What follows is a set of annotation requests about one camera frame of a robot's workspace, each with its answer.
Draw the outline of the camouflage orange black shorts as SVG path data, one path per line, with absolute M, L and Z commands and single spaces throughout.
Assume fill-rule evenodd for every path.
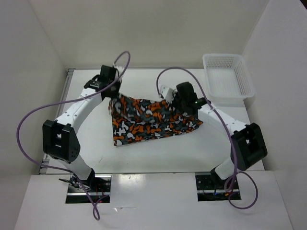
M 166 100 L 134 99 L 123 94 L 111 99 L 108 109 L 114 146 L 187 134 L 203 124 L 173 105 Z

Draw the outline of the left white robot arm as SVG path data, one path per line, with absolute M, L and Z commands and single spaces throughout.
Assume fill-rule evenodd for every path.
M 77 133 L 88 115 L 106 97 L 117 95 L 123 70 L 120 66 L 103 65 L 100 73 L 84 85 L 79 100 L 55 120 L 46 120 L 42 126 L 44 153 L 72 171 L 74 175 L 69 183 L 86 192 L 95 190 L 102 180 L 95 177 L 94 170 L 81 157 Z

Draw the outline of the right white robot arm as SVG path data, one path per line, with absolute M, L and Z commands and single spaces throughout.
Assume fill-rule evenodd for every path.
M 234 145 L 230 157 L 211 170 L 211 185 L 222 188 L 234 172 L 245 171 L 267 156 L 267 148 L 259 125 L 245 124 L 197 98 L 191 83 L 176 86 L 175 101 L 182 112 L 188 113 L 231 138 Z

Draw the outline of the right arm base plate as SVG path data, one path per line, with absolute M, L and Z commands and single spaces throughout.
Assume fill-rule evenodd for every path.
M 231 200 L 241 200 L 237 181 L 235 181 L 234 190 L 227 192 L 224 190 L 224 183 L 214 184 L 209 173 L 196 173 L 195 180 L 198 202 L 225 201 L 230 195 Z

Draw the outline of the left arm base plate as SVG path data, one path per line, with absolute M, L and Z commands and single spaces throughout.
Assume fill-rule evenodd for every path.
M 98 185 L 96 188 L 90 189 L 88 186 L 86 190 L 93 200 L 93 202 L 98 203 L 109 203 L 110 202 L 110 190 L 111 190 L 111 180 L 112 175 L 110 174 L 97 174 L 96 179 L 98 180 Z M 86 195 L 86 192 L 81 188 L 76 179 L 64 180 L 69 183 L 67 195 L 66 195 L 66 204 L 86 204 L 90 203 L 89 198 Z

